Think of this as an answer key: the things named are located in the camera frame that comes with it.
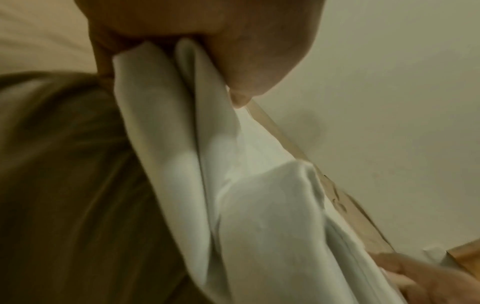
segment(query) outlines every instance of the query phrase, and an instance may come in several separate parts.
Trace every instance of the dark green fabric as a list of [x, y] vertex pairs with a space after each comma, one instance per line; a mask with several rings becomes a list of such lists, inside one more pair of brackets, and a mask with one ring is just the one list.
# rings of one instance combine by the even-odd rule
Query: dark green fabric
[[0, 302], [208, 303], [93, 75], [0, 77]]

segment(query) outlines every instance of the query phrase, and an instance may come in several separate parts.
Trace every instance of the brown fabric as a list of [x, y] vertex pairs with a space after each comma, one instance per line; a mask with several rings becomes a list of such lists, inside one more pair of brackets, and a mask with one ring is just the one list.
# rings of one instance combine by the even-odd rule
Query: brown fabric
[[208, 303], [94, 76], [0, 77], [0, 301]]

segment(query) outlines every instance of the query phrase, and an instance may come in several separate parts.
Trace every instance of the hand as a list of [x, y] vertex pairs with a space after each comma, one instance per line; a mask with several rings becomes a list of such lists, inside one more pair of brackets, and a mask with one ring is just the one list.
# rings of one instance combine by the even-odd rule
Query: hand
[[480, 282], [464, 272], [422, 263], [398, 253], [371, 256], [379, 267], [391, 273], [389, 278], [408, 304], [480, 303]]
[[101, 83], [113, 88], [112, 56], [153, 41], [166, 51], [202, 43], [236, 106], [277, 84], [308, 52], [324, 0], [75, 0], [88, 18]]

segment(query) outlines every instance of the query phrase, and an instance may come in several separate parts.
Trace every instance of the white cloth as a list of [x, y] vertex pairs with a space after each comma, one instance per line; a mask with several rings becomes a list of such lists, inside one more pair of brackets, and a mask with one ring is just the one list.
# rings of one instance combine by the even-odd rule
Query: white cloth
[[128, 137], [190, 276], [214, 303], [403, 302], [325, 205], [314, 167], [278, 142], [260, 152], [272, 137], [232, 108], [199, 45], [180, 41], [172, 60], [145, 43], [114, 67]]

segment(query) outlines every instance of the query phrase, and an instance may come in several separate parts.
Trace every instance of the white wall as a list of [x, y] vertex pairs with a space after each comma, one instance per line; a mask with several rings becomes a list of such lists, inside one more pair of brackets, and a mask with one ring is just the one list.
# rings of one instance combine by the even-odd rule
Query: white wall
[[480, 237], [480, 1], [330, 0], [259, 104], [397, 251]]

